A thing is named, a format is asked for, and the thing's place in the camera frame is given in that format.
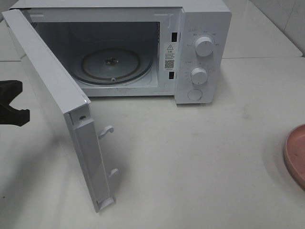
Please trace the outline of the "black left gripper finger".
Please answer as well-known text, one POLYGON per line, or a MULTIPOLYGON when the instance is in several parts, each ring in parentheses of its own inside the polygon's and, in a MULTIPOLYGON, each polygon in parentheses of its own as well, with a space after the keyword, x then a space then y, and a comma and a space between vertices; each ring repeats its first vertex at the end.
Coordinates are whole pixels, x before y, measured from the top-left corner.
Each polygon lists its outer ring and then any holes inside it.
POLYGON ((5 80, 0 82, 0 105, 9 104, 22 92, 22 82, 18 80, 5 80))
POLYGON ((17 110, 11 106, 0 106, 0 124, 23 126, 30 121, 30 110, 17 110))

